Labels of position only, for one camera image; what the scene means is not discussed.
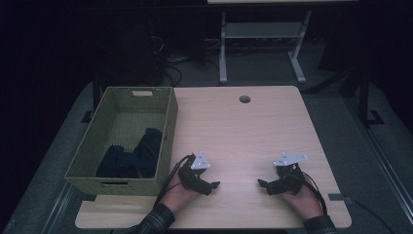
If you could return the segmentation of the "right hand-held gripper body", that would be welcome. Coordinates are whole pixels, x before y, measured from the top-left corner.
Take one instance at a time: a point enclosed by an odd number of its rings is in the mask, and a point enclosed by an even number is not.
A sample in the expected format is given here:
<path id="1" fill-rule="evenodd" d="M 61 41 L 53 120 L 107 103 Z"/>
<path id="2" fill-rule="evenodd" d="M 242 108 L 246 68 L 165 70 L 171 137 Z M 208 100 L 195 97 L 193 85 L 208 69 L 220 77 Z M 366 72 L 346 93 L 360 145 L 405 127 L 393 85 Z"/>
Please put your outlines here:
<path id="1" fill-rule="evenodd" d="M 275 181 L 275 194 L 292 192 L 297 194 L 302 186 L 304 174 L 299 167 L 300 162 L 307 161 L 306 155 L 283 153 L 279 159 L 274 161 L 276 173 L 279 179 Z"/>

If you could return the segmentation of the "black table leg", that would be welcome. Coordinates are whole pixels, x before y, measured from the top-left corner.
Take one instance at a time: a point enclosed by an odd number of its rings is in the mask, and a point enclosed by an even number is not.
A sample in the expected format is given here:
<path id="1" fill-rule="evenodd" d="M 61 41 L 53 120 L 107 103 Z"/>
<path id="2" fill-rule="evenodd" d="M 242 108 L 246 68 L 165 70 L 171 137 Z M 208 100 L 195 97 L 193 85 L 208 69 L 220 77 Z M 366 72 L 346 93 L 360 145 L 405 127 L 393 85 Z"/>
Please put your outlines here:
<path id="1" fill-rule="evenodd" d="M 92 81 L 92 91 L 93 91 L 93 109 L 88 110 L 83 118 L 82 123 L 90 123 L 93 119 L 94 113 L 99 105 L 100 96 L 101 96 L 101 88 L 99 86 L 99 79 L 98 73 L 95 74 L 93 81 Z"/>

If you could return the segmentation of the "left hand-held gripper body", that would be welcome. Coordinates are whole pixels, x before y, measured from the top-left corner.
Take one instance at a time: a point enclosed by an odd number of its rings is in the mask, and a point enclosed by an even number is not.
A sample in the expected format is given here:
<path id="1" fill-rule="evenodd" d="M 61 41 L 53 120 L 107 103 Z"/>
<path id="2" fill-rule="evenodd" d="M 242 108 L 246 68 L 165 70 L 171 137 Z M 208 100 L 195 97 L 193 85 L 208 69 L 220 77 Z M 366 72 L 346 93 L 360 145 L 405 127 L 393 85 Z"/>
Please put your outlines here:
<path id="1" fill-rule="evenodd" d="M 210 162 L 203 152 L 198 155 L 191 154 L 184 165 L 179 169 L 178 176 L 186 189 L 203 194 L 209 189 L 209 182 L 201 179 L 201 175 L 210 167 Z"/>

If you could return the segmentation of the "white metal stand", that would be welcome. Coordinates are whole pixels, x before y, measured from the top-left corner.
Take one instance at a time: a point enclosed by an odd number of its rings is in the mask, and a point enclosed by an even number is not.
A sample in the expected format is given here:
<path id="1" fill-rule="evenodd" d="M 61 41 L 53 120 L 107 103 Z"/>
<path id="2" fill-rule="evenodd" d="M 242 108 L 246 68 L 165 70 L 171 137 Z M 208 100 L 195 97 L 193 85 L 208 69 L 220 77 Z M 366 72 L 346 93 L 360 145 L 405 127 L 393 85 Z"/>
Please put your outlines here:
<path id="1" fill-rule="evenodd" d="M 218 57 L 219 83 L 228 82 L 226 42 L 228 39 L 295 39 L 295 48 L 288 58 L 297 81 L 306 82 L 298 56 L 301 50 L 312 12 L 307 11 L 301 21 L 288 22 L 228 22 L 226 13 L 221 14 L 220 53 Z"/>

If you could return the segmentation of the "person's left hand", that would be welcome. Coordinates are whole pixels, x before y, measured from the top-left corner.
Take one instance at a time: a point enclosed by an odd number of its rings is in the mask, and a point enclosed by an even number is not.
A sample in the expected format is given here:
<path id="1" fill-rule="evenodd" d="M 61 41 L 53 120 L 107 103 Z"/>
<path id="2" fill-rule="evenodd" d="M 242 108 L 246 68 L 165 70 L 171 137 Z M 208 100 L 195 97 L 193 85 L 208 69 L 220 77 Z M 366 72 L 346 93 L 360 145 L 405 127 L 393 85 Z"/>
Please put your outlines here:
<path id="1" fill-rule="evenodd" d="M 186 205 L 189 205 L 200 193 L 186 189 L 178 175 L 174 175 L 169 182 L 168 191 L 160 203 L 168 207 L 174 215 L 178 214 Z"/>

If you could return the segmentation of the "dark cloth with white print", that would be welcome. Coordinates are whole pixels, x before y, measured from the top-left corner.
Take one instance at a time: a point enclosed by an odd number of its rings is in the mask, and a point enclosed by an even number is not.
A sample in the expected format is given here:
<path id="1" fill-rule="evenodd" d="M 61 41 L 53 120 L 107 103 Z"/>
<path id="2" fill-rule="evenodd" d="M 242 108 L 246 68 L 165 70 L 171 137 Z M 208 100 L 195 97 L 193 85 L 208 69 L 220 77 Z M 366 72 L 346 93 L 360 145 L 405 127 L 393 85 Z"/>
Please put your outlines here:
<path id="1" fill-rule="evenodd" d="M 132 152 L 121 145 L 111 145 L 96 171 L 97 177 L 151 178 L 155 176 L 163 133 L 147 128 Z"/>

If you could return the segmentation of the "person's right hand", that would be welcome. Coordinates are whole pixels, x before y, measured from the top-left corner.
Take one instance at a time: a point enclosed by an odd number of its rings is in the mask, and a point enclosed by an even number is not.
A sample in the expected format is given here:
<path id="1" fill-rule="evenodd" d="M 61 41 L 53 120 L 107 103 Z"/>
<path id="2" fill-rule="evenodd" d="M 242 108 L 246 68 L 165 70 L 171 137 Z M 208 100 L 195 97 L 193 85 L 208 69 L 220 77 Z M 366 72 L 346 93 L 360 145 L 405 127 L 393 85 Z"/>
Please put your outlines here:
<path id="1" fill-rule="evenodd" d="M 324 215 L 318 197 L 303 185 L 297 194 L 285 192 L 279 195 L 303 220 Z"/>

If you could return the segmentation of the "grey tape strip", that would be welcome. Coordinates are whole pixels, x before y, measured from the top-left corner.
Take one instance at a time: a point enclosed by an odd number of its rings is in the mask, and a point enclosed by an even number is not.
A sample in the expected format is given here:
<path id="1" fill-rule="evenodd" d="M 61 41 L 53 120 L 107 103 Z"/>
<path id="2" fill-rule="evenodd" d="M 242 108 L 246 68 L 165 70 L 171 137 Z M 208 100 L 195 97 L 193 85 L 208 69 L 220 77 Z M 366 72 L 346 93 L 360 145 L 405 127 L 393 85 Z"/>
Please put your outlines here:
<path id="1" fill-rule="evenodd" d="M 343 201 L 346 204 L 351 204 L 353 202 L 353 199 L 350 196 L 341 193 L 329 193 L 328 198 L 330 201 Z"/>

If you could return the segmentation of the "green woven basket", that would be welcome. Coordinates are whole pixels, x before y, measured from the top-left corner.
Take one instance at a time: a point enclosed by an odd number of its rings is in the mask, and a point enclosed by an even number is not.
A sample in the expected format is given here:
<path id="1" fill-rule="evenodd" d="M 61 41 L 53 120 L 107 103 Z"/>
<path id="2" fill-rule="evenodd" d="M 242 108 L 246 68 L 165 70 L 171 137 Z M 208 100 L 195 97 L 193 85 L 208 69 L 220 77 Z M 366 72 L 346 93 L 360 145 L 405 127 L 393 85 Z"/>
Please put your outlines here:
<path id="1" fill-rule="evenodd" d="M 156 196 L 169 177 L 178 105 L 173 88 L 109 87 L 104 92 L 64 178 L 86 194 Z M 107 149 L 131 152 L 148 128 L 162 133 L 155 174 L 149 178 L 98 177 Z"/>

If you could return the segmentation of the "black metal stand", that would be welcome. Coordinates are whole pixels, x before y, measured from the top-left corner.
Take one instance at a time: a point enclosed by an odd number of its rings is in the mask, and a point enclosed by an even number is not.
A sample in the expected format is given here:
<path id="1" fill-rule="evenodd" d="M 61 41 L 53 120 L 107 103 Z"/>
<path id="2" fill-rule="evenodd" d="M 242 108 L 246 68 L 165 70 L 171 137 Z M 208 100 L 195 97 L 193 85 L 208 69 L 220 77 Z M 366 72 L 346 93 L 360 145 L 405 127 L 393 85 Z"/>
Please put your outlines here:
<path id="1" fill-rule="evenodd" d="M 376 110 L 368 109 L 369 77 L 366 71 L 358 66 L 352 66 L 343 72 L 345 81 L 340 89 L 340 95 L 351 98 L 358 93 L 357 117 L 365 128 L 371 125 L 384 125 L 384 121 Z"/>

